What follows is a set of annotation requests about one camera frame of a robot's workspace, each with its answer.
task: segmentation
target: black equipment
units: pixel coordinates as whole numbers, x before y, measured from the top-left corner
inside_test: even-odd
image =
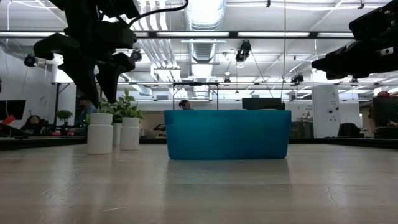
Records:
[[[285,103],[281,98],[243,98],[242,108],[247,110],[285,110]]]
[[[304,77],[302,74],[298,74],[298,75],[292,77],[292,80],[290,82],[297,83],[297,84],[302,83],[302,82],[304,82]]]
[[[352,21],[349,29],[356,41],[312,62],[312,67],[326,72],[328,80],[398,70],[397,10],[398,0],[393,0]]]
[[[339,138],[360,138],[361,130],[353,123],[340,124],[337,136]]]
[[[398,97],[374,97],[372,112],[376,127],[386,127],[389,121],[398,123]]]
[[[139,15],[136,0],[50,0],[65,11],[68,27],[65,35],[56,33],[34,45],[38,58],[53,60],[53,54],[63,55],[63,64],[58,66],[79,87],[85,96],[98,104],[95,77],[110,103],[116,102],[120,74],[134,70],[135,61],[124,53],[114,54],[116,49],[132,49],[137,41],[130,29],[140,18],[158,12],[185,9],[188,1],[180,7],[159,9]],[[127,24],[120,15],[133,19]],[[102,21],[104,16],[116,17],[117,22]],[[99,74],[94,75],[98,66]]]
[[[16,120],[24,117],[26,100],[3,100],[0,101],[0,121],[13,115]]]
[[[0,137],[17,137],[17,138],[27,138],[29,135],[19,129],[13,128],[11,126],[0,124]]]
[[[139,49],[134,49],[130,56],[135,62],[140,62],[142,60],[141,51]]]
[[[242,42],[241,47],[239,48],[237,54],[236,54],[236,61],[237,62],[244,62],[246,61],[246,59],[248,59],[249,57],[249,52],[251,51],[251,44],[250,41],[248,40],[244,40]]]
[[[36,67],[37,66],[36,58],[33,55],[28,54],[24,60],[24,64],[31,68]]]

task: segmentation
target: teal plastic container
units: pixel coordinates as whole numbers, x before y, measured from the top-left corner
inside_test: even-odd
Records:
[[[284,159],[291,112],[277,110],[165,111],[171,159]]]

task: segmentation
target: desk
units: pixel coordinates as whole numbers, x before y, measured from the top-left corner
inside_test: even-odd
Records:
[[[52,147],[52,146],[69,146],[76,144],[86,144],[85,138],[62,138],[54,136],[35,136],[29,139],[13,139],[7,138],[0,140],[0,151],[38,148],[38,147]]]
[[[278,161],[172,161],[166,146],[0,152],[2,223],[396,223],[398,154],[292,145]]]

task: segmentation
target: white plastic bottle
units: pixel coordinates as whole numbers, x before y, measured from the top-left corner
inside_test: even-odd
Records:
[[[120,136],[120,150],[138,150],[139,132],[138,118],[123,118]]]
[[[87,154],[103,155],[112,153],[112,115],[93,113],[88,126]]]
[[[113,123],[113,145],[120,146],[120,131],[122,129],[122,123]]]

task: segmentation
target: person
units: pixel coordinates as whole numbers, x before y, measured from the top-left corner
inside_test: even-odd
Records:
[[[85,96],[81,96],[79,100],[80,106],[83,106],[83,110],[79,117],[79,122],[84,122],[87,119],[87,115],[92,113],[97,113],[97,108],[92,104],[92,102]]]
[[[182,100],[178,105],[183,110],[192,110],[191,103],[188,100]]]
[[[20,130],[31,136],[51,135],[52,125],[49,125],[48,121],[41,119],[39,116],[32,115],[26,120],[25,125]]]

